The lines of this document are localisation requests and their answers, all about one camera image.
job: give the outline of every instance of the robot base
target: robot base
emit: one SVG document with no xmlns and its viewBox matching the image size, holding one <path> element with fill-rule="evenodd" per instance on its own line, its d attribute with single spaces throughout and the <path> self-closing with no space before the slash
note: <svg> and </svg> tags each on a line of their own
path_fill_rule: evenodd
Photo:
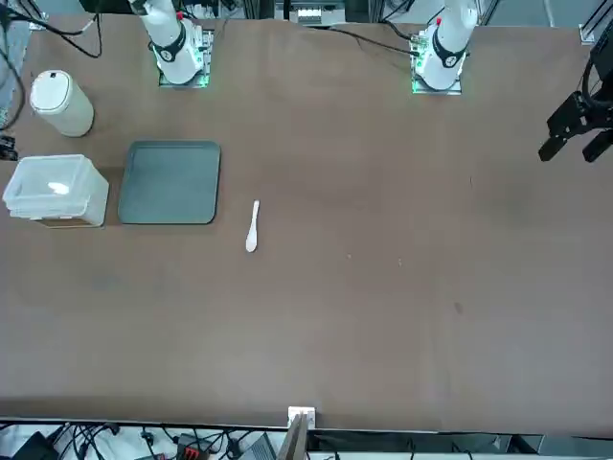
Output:
<svg viewBox="0 0 613 460">
<path fill-rule="evenodd" d="M 425 81 L 418 75 L 417 68 L 421 66 L 423 54 L 428 50 L 428 39 L 424 36 L 425 31 L 420 31 L 417 39 L 411 41 L 411 51 L 417 51 L 420 53 L 420 57 L 411 56 L 411 90 L 413 94 L 446 94 L 452 96 L 459 96 L 462 94 L 462 84 L 460 82 L 460 76 L 462 74 L 462 64 L 460 64 L 460 72 L 456 82 L 450 88 L 445 90 L 437 90 L 428 86 Z"/>
<path fill-rule="evenodd" d="M 158 85 L 161 88 L 206 88 L 211 81 L 211 53 L 213 52 L 214 39 L 214 30 L 202 30 L 202 42 L 201 46 L 198 47 L 198 59 L 202 59 L 204 65 L 202 66 L 202 70 L 199 70 L 191 80 L 183 84 L 171 83 L 158 68 Z"/>
</svg>

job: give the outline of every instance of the container lid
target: container lid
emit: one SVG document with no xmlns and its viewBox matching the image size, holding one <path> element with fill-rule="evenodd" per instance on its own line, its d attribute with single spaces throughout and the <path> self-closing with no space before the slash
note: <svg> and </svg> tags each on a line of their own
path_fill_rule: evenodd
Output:
<svg viewBox="0 0 613 460">
<path fill-rule="evenodd" d="M 30 105 L 39 113 L 58 113 L 66 108 L 72 84 L 70 76 L 61 70 L 47 70 L 32 83 Z"/>
<path fill-rule="evenodd" d="M 72 216 L 84 212 L 91 161 L 83 155 L 28 156 L 19 161 L 2 199 L 20 217 Z"/>
</svg>

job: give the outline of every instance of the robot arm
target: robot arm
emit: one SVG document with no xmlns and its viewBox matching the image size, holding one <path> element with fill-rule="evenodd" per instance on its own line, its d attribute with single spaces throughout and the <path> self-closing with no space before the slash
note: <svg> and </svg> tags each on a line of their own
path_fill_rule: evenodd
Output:
<svg viewBox="0 0 613 460">
<path fill-rule="evenodd" d="M 202 28 L 189 19 L 179 21 L 172 0 L 129 0 L 140 16 L 153 44 L 153 53 L 164 76 L 174 84 L 189 81 L 202 70 Z"/>
<path fill-rule="evenodd" d="M 581 90 L 572 93 L 547 120 L 549 139 L 538 151 L 542 161 L 550 161 L 566 145 L 569 139 L 600 129 L 601 132 L 583 149 L 583 158 L 592 163 L 613 145 L 613 43 L 609 35 L 613 21 L 590 51 L 581 78 Z M 596 94 L 588 89 L 592 67 L 602 80 Z"/>
<path fill-rule="evenodd" d="M 458 78 L 479 18 L 475 1 L 445 0 L 440 20 L 425 31 L 428 47 L 417 73 L 432 89 L 448 89 Z"/>
</svg>

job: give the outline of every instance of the black device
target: black device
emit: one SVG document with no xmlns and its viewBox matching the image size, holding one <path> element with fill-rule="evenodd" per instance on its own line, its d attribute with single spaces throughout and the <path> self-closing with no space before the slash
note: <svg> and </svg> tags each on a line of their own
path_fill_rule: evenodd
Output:
<svg viewBox="0 0 613 460">
<path fill-rule="evenodd" d="M 580 91 L 573 92 L 547 120 L 549 139 L 538 151 L 542 161 L 549 161 L 572 137 L 594 129 L 602 131 L 583 149 L 583 158 L 592 163 L 613 145 L 613 20 L 592 48 L 581 78 Z M 602 81 L 594 95 L 588 88 L 592 67 Z"/>
<path fill-rule="evenodd" d="M 19 154 L 15 150 L 15 138 L 0 135 L 0 160 L 17 161 Z"/>
<path fill-rule="evenodd" d="M 209 457 L 211 442 L 205 439 L 196 439 L 190 434 L 179 436 L 176 446 L 177 460 L 206 460 Z"/>
<path fill-rule="evenodd" d="M 12 460 L 57 460 L 53 444 L 37 431 L 12 457 Z"/>
</svg>

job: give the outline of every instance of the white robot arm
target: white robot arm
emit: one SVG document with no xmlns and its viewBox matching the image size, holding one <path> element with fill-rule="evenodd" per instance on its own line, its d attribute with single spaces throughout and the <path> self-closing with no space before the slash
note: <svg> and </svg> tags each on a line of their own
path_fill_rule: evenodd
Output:
<svg viewBox="0 0 613 460">
<path fill-rule="evenodd" d="M 445 0 L 440 21 L 426 29 L 428 47 L 417 74 L 432 89 L 450 88 L 458 78 L 465 50 L 477 25 L 476 0 Z"/>
<path fill-rule="evenodd" d="M 143 20 L 153 53 L 164 76 L 173 84 L 189 81 L 204 62 L 202 28 L 189 19 L 179 21 L 172 0 L 129 0 L 134 14 Z"/>
</svg>

